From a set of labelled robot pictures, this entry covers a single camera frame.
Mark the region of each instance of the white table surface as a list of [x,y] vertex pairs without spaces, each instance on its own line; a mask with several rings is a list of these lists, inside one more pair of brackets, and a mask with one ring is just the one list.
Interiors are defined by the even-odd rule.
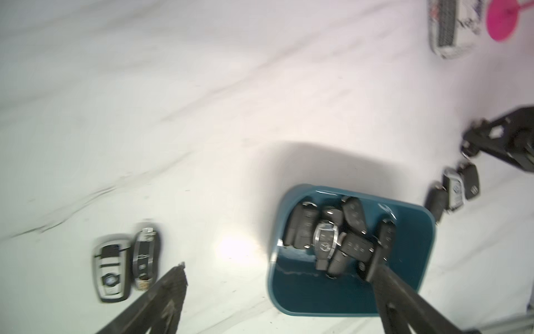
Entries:
[[[2,333],[92,333],[91,252],[144,220],[184,261],[179,333],[381,333],[291,317],[266,290],[281,196],[299,183],[422,204],[461,132],[534,103],[534,11],[443,61],[414,0],[8,0],[0,4]],[[480,156],[420,290],[461,328],[523,313],[534,178]]]

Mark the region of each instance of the teal plastic container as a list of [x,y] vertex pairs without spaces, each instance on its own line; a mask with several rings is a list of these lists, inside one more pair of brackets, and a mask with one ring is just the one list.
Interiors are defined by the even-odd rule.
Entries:
[[425,274],[434,243],[435,220],[419,205],[363,193],[303,184],[286,193],[278,208],[269,261],[268,289],[281,312],[298,316],[378,316],[371,285],[356,273],[355,261],[337,278],[315,270],[313,250],[284,247],[281,239],[293,207],[304,198],[319,206],[339,204],[341,197],[362,201],[369,230],[387,215],[396,219],[397,235],[388,265],[416,291]]

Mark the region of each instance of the pink object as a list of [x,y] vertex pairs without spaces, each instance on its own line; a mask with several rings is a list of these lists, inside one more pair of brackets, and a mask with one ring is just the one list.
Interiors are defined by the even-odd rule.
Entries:
[[517,0],[493,0],[486,19],[490,37],[497,42],[508,39],[517,26],[519,12],[531,6],[534,6],[534,1],[520,5]]

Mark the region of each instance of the black car key fob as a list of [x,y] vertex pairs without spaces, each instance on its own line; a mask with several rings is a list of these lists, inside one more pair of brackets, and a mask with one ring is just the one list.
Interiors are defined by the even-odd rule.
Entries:
[[126,300],[131,290],[130,240],[105,242],[93,253],[93,273],[98,297],[102,302]]
[[362,202],[356,198],[351,197],[346,199],[343,203],[343,214],[350,229],[356,233],[367,233],[367,224],[365,223],[365,213]]
[[368,261],[373,254],[373,244],[355,233],[347,233],[340,251],[358,261]]
[[315,251],[315,269],[326,270],[328,260],[332,257],[337,243],[337,226],[328,220],[321,220],[313,234],[313,250]]
[[428,192],[427,199],[425,201],[425,208],[430,211],[436,224],[441,220],[443,211],[447,209],[449,205],[449,193],[442,185],[432,187]]
[[289,221],[287,222],[286,232],[284,233],[284,237],[282,239],[284,246],[293,246],[293,243],[295,242],[295,235],[302,219],[303,210],[304,206],[302,203],[298,203],[293,208]]
[[480,181],[476,166],[470,162],[463,162],[458,168],[458,174],[464,181],[464,193],[467,200],[472,200],[480,194]]
[[303,202],[302,206],[302,216],[293,242],[293,247],[299,250],[311,247],[315,223],[319,218],[319,209],[316,204],[307,201]]
[[455,212],[464,205],[464,181],[460,174],[452,168],[443,171],[443,187],[447,190],[449,200],[447,210]]
[[329,278],[337,278],[343,274],[349,265],[351,257],[340,251],[339,249],[335,250],[328,269],[326,270],[326,276]]
[[322,212],[323,219],[333,222],[337,228],[343,226],[343,211],[333,206],[325,206]]
[[137,289],[146,291],[158,279],[160,235],[151,227],[144,228],[137,234],[133,247],[133,282]]
[[384,260],[388,259],[391,249],[393,248],[393,243],[395,242],[395,235],[397,232],[397,227],[391,219],[384,219],[378,223],[378,230],[376,232],[376,237],[378,243],[382,247],[382,257]]

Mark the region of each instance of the mercedes key fob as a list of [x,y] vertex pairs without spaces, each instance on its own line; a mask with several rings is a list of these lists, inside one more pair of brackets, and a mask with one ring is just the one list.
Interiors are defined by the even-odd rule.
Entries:
[[319,209],[316,204],[306,201],[302,203],[302,206],[302,216],[293,242],[293,247],[299,250],[311,247],[315,222],[319,218]]
[[328,220],[321,220],[313,234],[313,249],[315,251],[315,269],[326,270],[328,260],[334,253],[337,242],[337,226]]
[[362,202],[356,198],[351,197],[346,199],[343,203],[343,214],[345,220],[353,232],[366,234],[367,224],[365,223],[365,213]]
[[323,219],[333,222],[337,228],[343,226],[343,211],[333,206],[325,206],[322,215]]
[[425,201],[425,208],[434,216],[436,224],[441,220],[443,211],[447,209],[448,204],[449,193],[447,193],[445,187],[440,184],[430,189]]
[[340,251],[358,261],[368,261],[373,254],[373,244],[355,233],[347,233]]
[[130,240],[105,242],[93,253],[93,273],[102,302],[117,302],[130,296]]
[[478,171],[471,162],[463,162],[458,168],[458,174],[464,181],[464,193],[467,200],[472,200],[480,194]]
[[158,279],[160,236],[153,228],[144,228],[137,234],[133,247],[133,282],[137,289],[146,291]]
[[446,168],[443,171],[443,187],[449,195],[447,210],[455,212],[464,205],[464,182],[454,169]]

